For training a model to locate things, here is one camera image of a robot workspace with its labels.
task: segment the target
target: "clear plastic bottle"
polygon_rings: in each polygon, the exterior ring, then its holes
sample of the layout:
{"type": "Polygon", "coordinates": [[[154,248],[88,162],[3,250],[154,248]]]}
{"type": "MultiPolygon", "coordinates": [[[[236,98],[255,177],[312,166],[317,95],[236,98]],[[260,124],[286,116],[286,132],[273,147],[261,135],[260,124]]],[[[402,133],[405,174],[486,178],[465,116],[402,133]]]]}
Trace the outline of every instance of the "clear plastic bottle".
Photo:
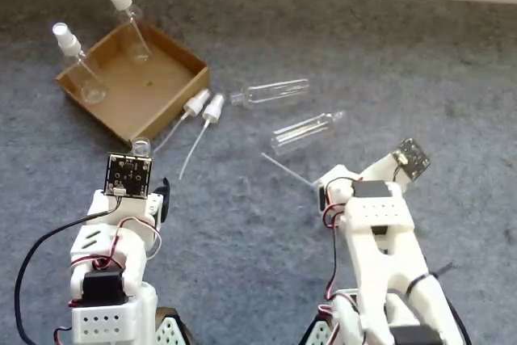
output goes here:
{"type": "Polygon", "coordinates": [[[82,100],[88,104],[103,101],[107,88],[100,77],[97,61],[85,54],[81,43],[66,24],[56,23],[52,31],[65,56],[65,66],[67,68],[71,66],[68,77],[79,89],[82,100]]]}
{"type": "Polygon", "coordinates": [[[151,56],[149,42],[141,28],[143,13],[132,0],[111,0],[122,23],[121,42],[128,56],[137,64],[146,62],[151,56]]]}
{"type": "Polygon", "coordinates": [[[314,141],[330,139],[336,133],[338,126],[343,124],[345,117],[345,111],[322,113],[276,130],[271,138],[271,147],[276,155],[283,155],[306,147],[314,141]]]}
{"type": "Polygon", "coordinates": [[[230,95],[232,105],[268,107],[279,103],[295,103],[309,93],[309,80],[291,80],[273,84],[246,86],[230,95]]]}

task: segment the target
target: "gray carpet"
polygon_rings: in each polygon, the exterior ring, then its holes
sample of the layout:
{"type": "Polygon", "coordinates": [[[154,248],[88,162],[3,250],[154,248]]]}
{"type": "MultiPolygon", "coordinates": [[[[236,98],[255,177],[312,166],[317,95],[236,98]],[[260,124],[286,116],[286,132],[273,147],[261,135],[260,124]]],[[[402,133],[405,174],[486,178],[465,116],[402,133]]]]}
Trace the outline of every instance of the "gray carpet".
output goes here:
{"type": "MultiPolygon", "coordinates": [[[[517,270],[517,7],[418,0],[135,0],[209,63],[213,90],[307,77],[311,101],[277,110],[227,107],[181,184],[201,127],[185,124],[157,157],[172,181],[164,246],[147,266],[161,305],[179,309],[200,344],[295,344],[332,270],[331,237],[313,194],[259,153],[268,133],[346,109],[341,136],[282,162],[314,180],[336,163],[362,170],[413,136],[431,168],[406,194],[429,266],[474,343],[514,344],[517,270]]],[[[101,187],[110,133],[53,81],[51,36],[67,22],[92,44],[113,27],[108,0],[0,0],[0,343],[21,343],[15,277],[45,231],[83,215],[101,187]]],[[[44,244],[23,284],[30,336],[70,324],[68,251],[77,230],[44,244]]],[[[354,277],[339,246],[338,286],[354,277]]],[[[70,343],[64,335],[65,343],[70,343]]]]}

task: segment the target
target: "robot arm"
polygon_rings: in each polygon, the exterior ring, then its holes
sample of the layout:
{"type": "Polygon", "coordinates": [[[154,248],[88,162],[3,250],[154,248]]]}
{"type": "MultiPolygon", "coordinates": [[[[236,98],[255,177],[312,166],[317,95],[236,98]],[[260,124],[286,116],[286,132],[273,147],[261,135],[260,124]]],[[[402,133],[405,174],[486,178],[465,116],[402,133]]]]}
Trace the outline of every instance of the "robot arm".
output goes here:
{"type": "Polygon", "coordinates": [[[406,139],[360,174],[337,165],[315,183],[320,212],[324,220],[327,214],[336,220],[358,284],[357,304],[345,290],[330,298],[334,331],[326,335],[331,341],[335,335],[336,344],[393,345],[411,338],[422,344],[464,343],[438,280],[429,276],[402,197],[429,165],[420,147],[406,139]]]}
{"type": "Polygon", "coordinates": [[[94,193],[89,214],[116,210],[83,225],[70,250],[76,344],[192,344],[176,312],[158,320],[157,293],[143,281],[146,262],[161,245],[169,192],[167,183],[165,191],[148,194],[151,165],[150,158],[108,159],[104,190],[94,193]]]}

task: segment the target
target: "circuit board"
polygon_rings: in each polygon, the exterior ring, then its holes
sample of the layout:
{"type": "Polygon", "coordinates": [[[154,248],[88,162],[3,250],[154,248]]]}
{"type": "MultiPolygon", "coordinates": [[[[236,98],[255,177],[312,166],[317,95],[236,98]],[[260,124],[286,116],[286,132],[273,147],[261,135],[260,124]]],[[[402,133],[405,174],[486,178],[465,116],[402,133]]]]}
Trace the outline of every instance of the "circuit board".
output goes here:
{"type": "Polygon", "coordinates": [[[411,137],[402,141],[392,155],[412,181],[415,181],[431,164],[431,160],[411,137]]]}
{"type": "Polygon", "coordinates": [[[147,198],[152,158],[110,154],[107,159],[104,194],[114,196],[124,189],[126,197],[147,198]]]}

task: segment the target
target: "open cardboard tray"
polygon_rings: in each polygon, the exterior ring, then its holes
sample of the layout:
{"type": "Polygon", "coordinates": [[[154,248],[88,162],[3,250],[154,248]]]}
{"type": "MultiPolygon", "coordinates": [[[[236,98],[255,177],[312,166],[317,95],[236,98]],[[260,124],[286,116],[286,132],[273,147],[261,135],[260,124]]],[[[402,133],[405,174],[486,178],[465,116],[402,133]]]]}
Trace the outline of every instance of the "open cardboard tray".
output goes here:
{"type": "Polygon", "coordinates": [[[65,93],[126,142],[152,139],[181,113],[185,102],[208,86],[207,65],[157,28],[140,23],[152,57],[136,65],[123,51],[124,26],[102,38],[88,52],[99,63],[108,93],[98,104],[81,99],[66,69],[56,77],[65,93]]]}

